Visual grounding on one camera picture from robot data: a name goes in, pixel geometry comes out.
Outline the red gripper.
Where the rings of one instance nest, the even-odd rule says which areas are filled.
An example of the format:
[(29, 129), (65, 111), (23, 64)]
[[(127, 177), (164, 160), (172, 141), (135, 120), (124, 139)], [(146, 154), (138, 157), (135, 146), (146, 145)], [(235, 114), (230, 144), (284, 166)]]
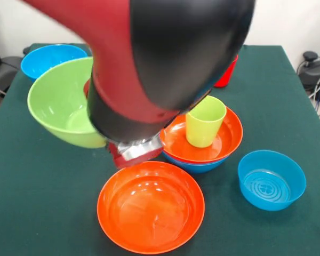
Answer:
[(162, 147), (150, 146), (146, 147), (143, 145), (127, 146), (127, 150), (120, 153), (118, 147), (114, 143), (108, 144), (108, 151), (110, 152), (113, 162), (117, 168), (124, 168), (134, 166), (144, 161), (148, 161), (158, 156)]

